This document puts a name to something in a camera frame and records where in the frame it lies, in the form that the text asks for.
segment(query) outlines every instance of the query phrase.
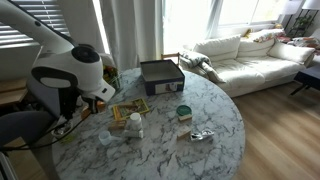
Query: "chair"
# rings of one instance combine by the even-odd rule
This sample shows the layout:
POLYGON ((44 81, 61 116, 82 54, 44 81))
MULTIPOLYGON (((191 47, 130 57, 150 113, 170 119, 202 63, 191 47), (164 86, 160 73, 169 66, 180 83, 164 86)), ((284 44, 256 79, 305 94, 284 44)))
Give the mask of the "chair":
POLYGON ((175 58, 177 63, 176 65, 179 66, 179 61, 180 61, 180 53, 173 53, 173 54, 161 54, 161 59, 171 59, 171 57, 175 58))
POLYGON ((60 117, 59 94, 32 76, 27 79, 28 91, 46 111, 19 111, 0 117, 0 147, 22 137, 27 144, 37 141, 60 117))

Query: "jar lid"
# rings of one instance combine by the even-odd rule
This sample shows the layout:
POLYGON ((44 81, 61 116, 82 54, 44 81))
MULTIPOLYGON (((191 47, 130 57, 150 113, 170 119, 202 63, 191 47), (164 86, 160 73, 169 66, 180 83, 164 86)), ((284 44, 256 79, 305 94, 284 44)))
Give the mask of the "jar lid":
POLYGON ((130 115, 130 119, 131 120, 134 120, 134 121, 137 121, 137 120, 139 120, 141 117, 140 117, 140 114, 139 113, 132 113, 131 115, 130 115))
POLYGON ((178 113, 180 116, 184 116, 184 115, 191 114, 192 111, 191 111, 191 108, 190 108, 189 106, 181 105, 181 106, 178 106, 178 108, 177 108, 177 113, 178 113))

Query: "marble table top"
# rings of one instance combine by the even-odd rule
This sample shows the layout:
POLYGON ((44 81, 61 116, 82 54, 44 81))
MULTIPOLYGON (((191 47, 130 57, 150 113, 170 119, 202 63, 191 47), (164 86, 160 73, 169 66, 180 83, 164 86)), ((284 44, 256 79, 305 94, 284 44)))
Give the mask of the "marble table top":
POLYGON ((183 71, 183 91, 147 96, 139 68, 122 74, 122 89, 111 104, 144 98, 150 112, 142 115, 144 138, 123 138, 103 146, 98 134, 113 120, 112 111, 91 115, 68 144, 52 145, 61 179, 231 179, 245 148, 242 117, 233 101, 215 84, 183 71), (178 121, 176 108, 188 105, 193 119, 178 121), (210 129, 203 141, 177 141, 180 128, 210 129))

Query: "white sofa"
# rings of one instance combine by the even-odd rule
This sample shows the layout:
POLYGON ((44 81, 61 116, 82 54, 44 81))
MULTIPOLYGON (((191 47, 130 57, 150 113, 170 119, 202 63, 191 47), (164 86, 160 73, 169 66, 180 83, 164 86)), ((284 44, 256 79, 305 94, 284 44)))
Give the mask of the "white sofa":
POLYGON ((237 35, 194 44, 181 53, 180 65, 236 97, 292 81, 312 61, 313 52, 274 39, 256 43, 237 35))

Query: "wall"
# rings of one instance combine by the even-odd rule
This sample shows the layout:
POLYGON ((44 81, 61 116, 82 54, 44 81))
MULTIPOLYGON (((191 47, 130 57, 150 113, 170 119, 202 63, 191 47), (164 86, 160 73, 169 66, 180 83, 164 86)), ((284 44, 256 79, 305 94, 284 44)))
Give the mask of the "wall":
POLYGON ((0 49, 0 81, 28 76, 39 50, 39 45, 0 49))

